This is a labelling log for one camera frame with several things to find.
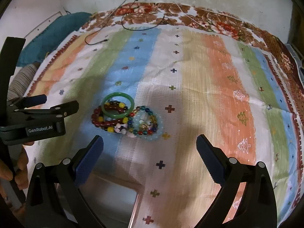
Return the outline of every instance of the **blue stripe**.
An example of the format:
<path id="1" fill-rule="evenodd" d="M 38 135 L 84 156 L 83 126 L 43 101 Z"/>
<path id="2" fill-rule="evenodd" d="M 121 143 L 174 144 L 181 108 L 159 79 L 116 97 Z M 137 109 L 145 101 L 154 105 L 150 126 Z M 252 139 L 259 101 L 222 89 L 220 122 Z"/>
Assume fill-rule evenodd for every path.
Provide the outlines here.
<path id="1" fill-rule="evenodd" d="M 114 170 L 114 158 L 122 134 L 109 133 L 92 125 L 91 114 L 94 108 L 101 104 L 102 99 L 113 92 L 124 92 L 135 98 L 139 81 L 142 79 L 144 70 L 150 60 L 160 29 L 154 28 L 144 32 L 133 32 L 124 48 L 118 54 L 104 79 L 100 83 L 98 92 L 91 102 L 92 107 L 85 119 L 81 122 L 78 132 L 73 141 L 73 153 L 85 147 L 95 135 L 100 135 L 104 141 L 104 150 L 95 167 L 103 173 L 111 173 Z"/>
<path id="2" fill-rule="evenodd" d="M 296 190 L 297 190 L 297 179 L 298 179 L 298 174 L 297 174 L 297 169 L 296 169 L 296 143 L 297 140 L 295 138 L 295 130 L 293 127 L 293 122 L 292 122 L 292 113 L 289 111 L 287 102 L 285 100 L 284 94 L 278 85 L 271 69 L 268 66 L 267 59 L 265 59 L 264 55 L 257 49 L 253 49 L 253 51 L 256 54 L 257 59 L 259 60 L 261 64 L 261 68 L 263 69 L 266 78 L 273 90 L 273 93 L 276 97 L 277 103 L 279 105 L 279 108 L 281 109 L 281 115 L 283 118 L 283 124 L 284 124 L 284 130 L 286 134 L 286 139 L 288 143 L 288 151 L 289 151 L 289 181 L 288 185 L 292 186 L 292 189 L 290 190 L 289 187 L 287 187 L 286 190 L 286 195 L 285 195 L 285 200 L 282 205 L 281 211 L 278 214 L 278 221 L 280 222 L 282 218 L 286 215 L 286 213 L 290 210 L 291 205 L 288 205 L 288 202 L 290 201 L 291 203 L 295 199 L 296 196 Z"/>

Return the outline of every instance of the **blue gripper pad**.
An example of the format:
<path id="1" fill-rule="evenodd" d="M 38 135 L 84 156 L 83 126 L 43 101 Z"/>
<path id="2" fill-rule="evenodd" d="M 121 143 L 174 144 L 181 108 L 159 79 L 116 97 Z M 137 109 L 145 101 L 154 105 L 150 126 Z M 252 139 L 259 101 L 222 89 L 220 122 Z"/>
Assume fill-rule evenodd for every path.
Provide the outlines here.
<path id="1" fill-rule="evenodd" d="M 220 184 L 222 187 L 225 184 L 225 169 L 219 158 L 215 155 L 214 150 L 217 152 L 219 152 L 218 150 L 220 150 L 225 156 L 224 152 L 220 148 L 213 147 L 204 135 L 200 135 L 197 137 L 196 148 L 204 164 L 206 165 L 207 170 L 209 171 L 213 181 L 215 183 Z"/>
<path id="2" fill-rule="evenodd" d="M 80 149 L 76 153 L 73 158 L 75 162 L 73 164 L 75 173 L 74 184 L 76 187 L 79 187 L 87 181 L 102 151 L 103 139 L 97 135 L 86 148 Z"/>

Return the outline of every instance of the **brown floral fabric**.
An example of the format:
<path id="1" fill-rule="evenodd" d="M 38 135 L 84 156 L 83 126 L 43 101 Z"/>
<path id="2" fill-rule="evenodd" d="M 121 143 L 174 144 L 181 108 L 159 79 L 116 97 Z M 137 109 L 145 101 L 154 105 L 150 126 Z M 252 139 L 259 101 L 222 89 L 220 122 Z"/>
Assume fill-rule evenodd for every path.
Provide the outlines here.
<path id="1" fill-rule="evenodd" d="M 95 13 L 82 29 L 90 31 L 114 25 L 184 25 L 207 32 L 219 33 L 247 45 L 270 52 L 281 70 L 286 74 L 285 82 L 294 99 L 302 124 L 304 124 L 304 89 L 298 76 L 295 60 L 276 37 L 260 28 L 242 21 L 235 15 L 204 7 L 176 3 L 127 3 L 118 9 Z"/>

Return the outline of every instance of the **green bangle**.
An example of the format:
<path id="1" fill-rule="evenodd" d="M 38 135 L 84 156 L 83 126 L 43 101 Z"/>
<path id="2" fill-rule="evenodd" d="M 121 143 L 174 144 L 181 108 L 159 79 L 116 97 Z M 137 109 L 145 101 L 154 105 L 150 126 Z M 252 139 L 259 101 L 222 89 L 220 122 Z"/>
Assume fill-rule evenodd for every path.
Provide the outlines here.
<path id="1" fill-rule="evenodd" d="M 108 99 L 111 99 L 113 97 L 125 97 L 126 99 L 128 99 L 130 102 L 131 102 L 131 106 L 128 110 L 126 110 L 125 113 L 122 113 L 122 114 L 110 114 L 109 112 L 107 112 L 104 108 L 105 106 L 105 102 L 108 101 Z M 102 112 L 104 113 L 104 115 L 106 115 L 107 117 L 110 117 L 110 118 L 115 118 L 115 119 L 119 119 L 119 118 L 124 118 L 126 116 L 128 116 L 134 109 L 134 100 L 132 99 L 132 97 L 126 93 L 111 93 L 109 94 L 108 96 L 106 96 L 102 102 L 101 102 L 101 109 L 102 109 Z"/>

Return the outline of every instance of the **green stripe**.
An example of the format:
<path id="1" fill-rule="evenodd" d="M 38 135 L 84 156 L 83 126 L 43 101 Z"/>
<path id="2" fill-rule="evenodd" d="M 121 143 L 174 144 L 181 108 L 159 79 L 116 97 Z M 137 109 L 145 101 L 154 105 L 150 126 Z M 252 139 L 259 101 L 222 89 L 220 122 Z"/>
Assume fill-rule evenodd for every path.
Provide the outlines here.
<path id="1" fill-rule="evenodd" d="M 104 46 L 104 48 L 92 58 L 81 78 L 71 84 L 72 87 L 64 96 L 62 102 L 77 100 L 79 102 L 79 110 L 75 115 L 65 118 L 66 135 L 51 138 L 48 140 L 48 143 L 44 144 L 44 164 L 58 164 L 63 157 L 68 155 L 72 147 L 71 140 L 74 132 L 84 119 L 84 115 L 87 114 L 86 111 L 90 107 L 92 98 L 98 90 L 102 79 L 132 33 L 133 32 L 129 30 L 121 30 L 115 33 L 108 41 L 108 45 Z"/>
<path id="2" fill-rule="evenodd" d="M 275 188 L 275 194 L 277 197 L 284 197 L 287 189 L 287 179 L 288 179 L 288 145 L 287 138 L 283 125 L 283 118 L 281 115 L 281 110 L 278 109 L 279 104 L 277 103 L 276 97 L 273 90 L 266 78 L 266 75 L 261 68 L 259 60 L 256 58 L 255 53 L 250 47 L 244 46 L 238 42 L 239 48 L 241 50 L 242 57 L 245 59 L 244 62 L 247 64 L 248 69 L 252 75 L 252 80 L 256 86 L 257 92 L 260 95 L 260 99 L 266 104 L 271 105 L 273 108 L 268 110 L 265 108 L 265 114 L 269 125 L 269 130 L 272 137 L 272 143 L 274 146 L 275 156 L 278 153 L 279 159 L 275 162 L 275 172 L 274 181 L 283 179 L 284 182 L 280 181 L 280 184 Z M 280 207 L 284 201 L 284 198 L 277 199 L 277 207 Z"/>

